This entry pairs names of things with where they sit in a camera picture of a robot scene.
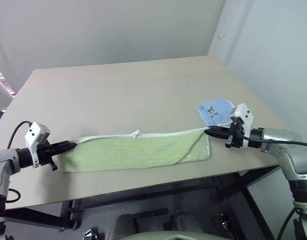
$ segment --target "beige table top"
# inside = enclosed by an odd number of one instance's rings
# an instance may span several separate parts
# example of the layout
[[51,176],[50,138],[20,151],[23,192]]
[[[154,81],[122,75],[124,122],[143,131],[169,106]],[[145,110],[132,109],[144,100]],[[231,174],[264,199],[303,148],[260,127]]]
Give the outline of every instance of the beige table top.
[[[213,99],[246,103],[253,127],[285,127],[281,120],[229,69],[211,56],[106,65],[37,69],[0,121],[0,150],[15,126],[37,121],[51,131],[55,143],[82,136],[168,133],[205,127],[197,107]],[[13,140],[25,147],[27,126]],[[60,202],[215,176],[277,164],[257,149],[226,148],[210,138],[211,158],[148,169],[98,172],[51,171],[48,165],[28,167],[11,176],[10,188],[21,199],[7,208]]]

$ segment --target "towel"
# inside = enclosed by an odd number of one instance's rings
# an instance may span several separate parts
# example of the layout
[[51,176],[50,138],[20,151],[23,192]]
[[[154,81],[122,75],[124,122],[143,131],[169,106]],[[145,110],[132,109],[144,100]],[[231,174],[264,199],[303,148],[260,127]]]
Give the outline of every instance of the towel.
[[227,99],[215,99],[200,104],[198,113],[207,127],[229,127],[233,122],[230,113],[234,107]]
[[144,169],[206,160],[210,157],[206,128],[172,133],[88,136],[58,156],[63,172]]

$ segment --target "black cable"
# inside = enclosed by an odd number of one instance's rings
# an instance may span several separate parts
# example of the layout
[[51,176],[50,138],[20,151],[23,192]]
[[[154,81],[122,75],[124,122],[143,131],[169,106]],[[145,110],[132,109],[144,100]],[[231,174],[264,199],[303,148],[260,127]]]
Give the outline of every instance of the black cable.
[[240,131],[237,131],[237,133],[245,140],[247,141],[253,141],[258,143],[266,143],[266,144],[294,144],[294,145],[301,145],[307,147],[307,142],[302,141],[283,141],[283,140],[262,140],[262,139],[255,139],[255,138],[249,138],[244,136]]
[[16,189],[9,188],[8,190],[9,190],[10,192],[14,192],[15,194],[17,194],[17,198],[15,198],[15,199],[13,199],[13,200],[7,200],[7,201],[5,201],[6,204],[15,203],[15,202],[17,202],[17,201],[21,198],[22,195],[21,195],[20,192],[17,191]]
[[13,133],[11,134],[7,149],[10,149],[10,146],[12,145],[14,136],[16,134],[16,132],[18,131],[18,129],[23,125],[23,124],[29,124],[29,127],[32,125],[32,123],[30,121],[22,121],[21,123],[18,124],[18,126],[15,127],[15,129],[13,130]]
[[296,211],[296,209],[293,208],[293,209],[289,212],[287,218],[284,220],[284,222],[283,222],[283,224],[282,224],[282,226],[281,226],[281,228],[280,228],[280,231],[279,231],[277,240],[281,240],[281,239],[282,239],[282,236],[283,236],[283,233],[284,233],[284,231],[285,231],[285,228],[286,228],[286,226],[287,226],[289,220],[290,220],[290,219],[292,218],[292,216],[294,215],[295,211]]

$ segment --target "blue cloth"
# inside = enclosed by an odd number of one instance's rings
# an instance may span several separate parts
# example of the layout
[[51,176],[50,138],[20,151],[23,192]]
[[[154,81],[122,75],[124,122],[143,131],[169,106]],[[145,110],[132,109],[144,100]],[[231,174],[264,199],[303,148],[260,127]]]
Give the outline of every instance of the blue cloth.
[[229,115],[235,106],[226,99],[215,99],[198,106],[198,113],[209,126],[229,127],[232,123]]

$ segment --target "light green towel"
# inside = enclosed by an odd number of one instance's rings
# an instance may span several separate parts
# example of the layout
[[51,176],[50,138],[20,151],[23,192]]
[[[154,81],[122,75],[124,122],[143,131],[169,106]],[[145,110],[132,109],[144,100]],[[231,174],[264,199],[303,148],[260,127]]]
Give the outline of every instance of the light green towel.
[[173,133],[90,136],[58,157],[63,172],[144,169],[206,160],[210,157],[206,128]]

